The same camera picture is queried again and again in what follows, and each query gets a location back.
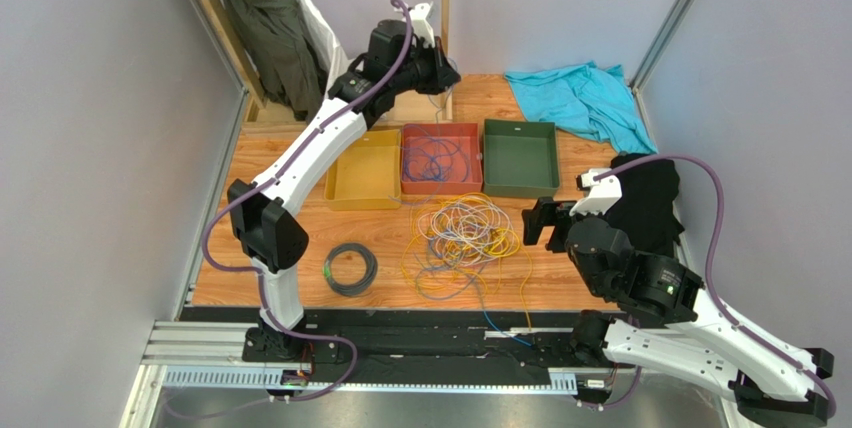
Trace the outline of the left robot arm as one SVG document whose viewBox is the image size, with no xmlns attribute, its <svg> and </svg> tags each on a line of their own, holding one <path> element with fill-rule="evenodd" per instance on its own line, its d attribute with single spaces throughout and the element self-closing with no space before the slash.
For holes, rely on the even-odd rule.
<svg viewBox="0 0 852 428">
<path fill-rule="evenodd" d="M 309 236 L 297 215 L 320 178 L 394 107 L 398 95 L 438 95 L 459 80 L 441 38 L 413 23 L 383 20 L 373 29 L 367 51 L 332 83 L 285 153 L 253 181 L 229 186 L 232 232 L 257 274 L 265 325 L 288 333 L 304 317 L 298 263 Z"/>
</svg>

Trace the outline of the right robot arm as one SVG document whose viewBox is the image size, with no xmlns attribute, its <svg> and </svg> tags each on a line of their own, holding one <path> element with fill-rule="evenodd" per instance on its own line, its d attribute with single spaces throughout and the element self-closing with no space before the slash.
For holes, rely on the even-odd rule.
<svg viewBox="0 0 852 428">
<path fill-rule="evenodd" d="M 824 427 L 832 402 L 822 382 L 834 357 L 799 348 L 716 302 L 701 276 L 677 260 L 636 249 L 604 218 L 572 201 L 537 200 L 522 212 L 523 242 L 565 253 L 590 293 L 614 303 L 629 321 L 587 310 L 572 330 L 572 354 L 590 366 L 649 368 L 712 391 L 763 427 Z"/>
</svg>

